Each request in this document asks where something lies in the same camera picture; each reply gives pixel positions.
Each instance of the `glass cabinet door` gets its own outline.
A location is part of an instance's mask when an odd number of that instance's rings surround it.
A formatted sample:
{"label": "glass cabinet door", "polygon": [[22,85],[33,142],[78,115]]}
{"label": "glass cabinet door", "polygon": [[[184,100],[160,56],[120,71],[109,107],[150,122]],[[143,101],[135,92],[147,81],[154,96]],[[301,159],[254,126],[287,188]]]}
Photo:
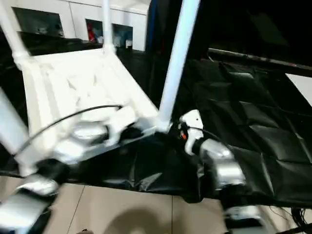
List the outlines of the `glass cabinet door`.
{"label": "glass cabinet door", "polygon": [[59,14],[13,7],[23,32],[63,37]]}

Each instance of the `cabinet door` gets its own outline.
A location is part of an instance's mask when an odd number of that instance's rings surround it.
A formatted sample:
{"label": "cabinet door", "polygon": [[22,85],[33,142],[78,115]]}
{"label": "cabinet door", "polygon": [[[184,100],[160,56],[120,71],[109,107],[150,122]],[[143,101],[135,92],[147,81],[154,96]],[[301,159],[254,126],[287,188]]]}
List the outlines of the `cabinet door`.
{"label": "cabinet door", "polygon": [[16,31],[76,38],[69,2],[2,0]]}
{"label": "cabinet door", "polygon": [[[93,21],[102,22],[103,11],[101,7],[70,3],[74,20],[76,36],[82,40],[89,40],[88,24]],[[133,49],[144,51],[147,31],[147,15],[140,15],[126,11],[111,9],[111,23],[115,29],[122,26],[131,27]]]}

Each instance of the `black tarp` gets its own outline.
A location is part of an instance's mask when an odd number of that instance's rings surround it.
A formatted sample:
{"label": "black tarp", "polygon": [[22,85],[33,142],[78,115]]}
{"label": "black tarp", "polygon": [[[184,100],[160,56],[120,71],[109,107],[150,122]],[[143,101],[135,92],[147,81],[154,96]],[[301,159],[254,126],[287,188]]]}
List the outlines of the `black tarp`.
{"label": "black tarp", "polygon": [[[33,55],[98,48],[80,40],[22,34]],[[21,72],[2,37],[1,87],[27,123]],[[159,106],[168,61],[159,56],[118,50],[125,67]],[[83,162],[69,182],[180,195],[188,202],[219,197],[224,205],[270,204],[312,207],[312,107],[282,73],[256,67],[188,60],[173,120],[198,109],[204,128],[233,151],[247,179],[246,187],[212,190],[205,162],[190,158],[167,136],[156,134]],[[2,148],[2,175],[18,176]]]}

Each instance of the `white frame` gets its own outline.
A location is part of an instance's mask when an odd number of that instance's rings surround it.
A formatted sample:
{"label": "white frame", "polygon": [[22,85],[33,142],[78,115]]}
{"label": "white frame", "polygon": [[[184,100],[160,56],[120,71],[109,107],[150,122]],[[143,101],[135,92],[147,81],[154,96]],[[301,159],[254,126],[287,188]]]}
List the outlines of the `white frame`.
{"label": "white frame", "polygon": [[59,15],[65,38],[76,38],[69,2],[61,0],[2,0],[6,13],[16,31],[21,31],[12,7],[56,13]]}
{"label": "white frame", "polygon": [[[70,3],[76,36],[89,40],[86,19],[103,21],[103,10],[98,6]],[[145,51],[148,15],[141,15],[120,10],[110,10],[111,23],[133,28],[133,49]]]}

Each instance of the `black wire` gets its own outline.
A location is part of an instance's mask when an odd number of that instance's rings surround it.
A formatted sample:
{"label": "black wire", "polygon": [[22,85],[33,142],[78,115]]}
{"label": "black wire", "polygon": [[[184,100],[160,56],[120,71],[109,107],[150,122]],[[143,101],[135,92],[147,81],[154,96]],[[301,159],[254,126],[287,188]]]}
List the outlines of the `black wire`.
{"label": "black wire", "polygon": [[269,206],[269,208],[270,208],[270,210],[274,213],[274,214],[276,214],[276,215],[278,215],[278,216],[280,216],[280,217],[282,217],[284,220],[286,220],[286,221],[289,221],[287,218],[285,218],[284,216],[282,216],[282,215],[280,215],[279,213],[277,213],[277,212],[275,212],[273,209],[272,209],[272,207],[271,206]]}
{"label": "black wire", "polygon": [[76,115],[79,115],[79,114],[82,114],[84,112],[88,112],[88,111],[92,111],[92,110],[96,110],[96,109],[103,109],[103,108],[110,108],[110,107],[118,107],[118,108],[121,108],[122,106],[120,105],[104,105],[104,106],[95,106],[95,107],[90,107],[90,108],[87,108],[87,109],[84,109],[84,110],[81,110],[81,111],[77,111],[75,113],[72,113],[70,115],[67,115],[63,118],[60,118],[58,119],[57,121],[49,124],[48,126],[42,128],[40,131],[36,132],[33,136],[29,137],[29,139],[21,146],[21,148],[18,150],[18,152],[15,154],[15,155],[18,155],[20,154],[22,151],[24,151],[30,144],[31,142],[37,138],[39,135],[41,135],[43,132],[45,132],[46,130],[48,130],[49,128],[51,128],[52,126],[68,119],[68,118],[71,118],[73,116],[76,116]]}
{"label": "black wire", "polygon": [[223,141],[221,140],[220,137],[216,136],[215,134],[213,134],[213,133],[211,133],[211,132],[209,132],[209,131],[207,131],[207,130],[205,130],[205,129],[196,128],[196,127],[190,127],[190,126],[188,126],[188,128],[200,130],[200,131],[202,131],[202,132],[204,132],[204,133],[207,133],[208,135],[210,135],[211,137],[213,137],[215,140],[220,141],[221,143],[223,143]]}

